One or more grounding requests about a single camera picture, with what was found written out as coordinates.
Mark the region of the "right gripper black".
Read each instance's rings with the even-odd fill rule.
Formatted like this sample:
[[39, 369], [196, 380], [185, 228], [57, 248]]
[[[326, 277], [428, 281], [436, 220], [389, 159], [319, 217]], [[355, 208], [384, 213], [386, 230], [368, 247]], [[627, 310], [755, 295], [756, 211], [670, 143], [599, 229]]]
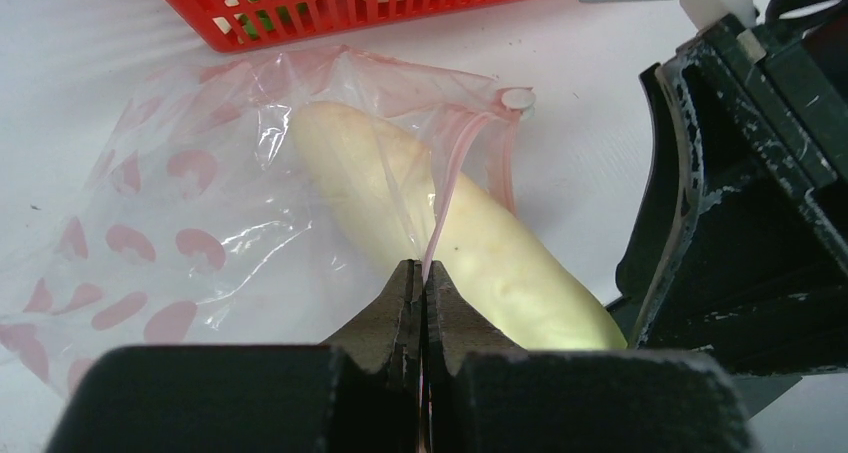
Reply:
[[614, 316], [636, 349], [711, 355], [760, 409], [847, 369], [847, 0], [680, 5], [719, 70], [641, 74], [654, 151]]

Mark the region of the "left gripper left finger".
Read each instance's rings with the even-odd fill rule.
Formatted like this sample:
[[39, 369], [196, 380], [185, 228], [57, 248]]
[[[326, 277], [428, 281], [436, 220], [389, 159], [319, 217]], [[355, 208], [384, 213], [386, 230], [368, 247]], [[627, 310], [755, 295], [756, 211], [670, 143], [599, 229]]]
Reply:
[[84, 375], [51, 452], [419, 452], [421, 266], [317, 345], [128, 346]]

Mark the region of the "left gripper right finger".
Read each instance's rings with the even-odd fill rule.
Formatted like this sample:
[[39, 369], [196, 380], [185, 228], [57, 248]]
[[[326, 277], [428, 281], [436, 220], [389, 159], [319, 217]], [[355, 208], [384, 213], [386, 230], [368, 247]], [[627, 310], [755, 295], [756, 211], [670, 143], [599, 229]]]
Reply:
[[434, 262], [422, 293], [430, 452], [752, 452], [729, 376], [675, 350], [519, 348]]

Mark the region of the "white daikon radish toy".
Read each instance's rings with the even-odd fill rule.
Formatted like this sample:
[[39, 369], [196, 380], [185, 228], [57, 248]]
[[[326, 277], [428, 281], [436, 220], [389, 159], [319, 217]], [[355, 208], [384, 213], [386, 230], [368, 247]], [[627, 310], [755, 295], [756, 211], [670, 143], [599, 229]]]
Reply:
[[441, 264], [462, 298], [531, 350], [623, 349], [599, 300], [512, 212], [458, 174], [444, 215], [431, 151], [389, 121], [336, 102], [291, 116], [288, 139], [345, 236], [382, 274]]

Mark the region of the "clear pink zip top bag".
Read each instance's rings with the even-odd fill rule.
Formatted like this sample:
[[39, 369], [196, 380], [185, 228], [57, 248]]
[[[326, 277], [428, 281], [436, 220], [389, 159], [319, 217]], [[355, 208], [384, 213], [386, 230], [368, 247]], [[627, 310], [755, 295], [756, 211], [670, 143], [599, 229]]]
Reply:
[[1, 345], [71, 393], [128, 344], [317, 343], [429, 258], [467, 171], [514, 206], [530, 88], [348, 46], [144, 81], [54, 237], [1, 271]]

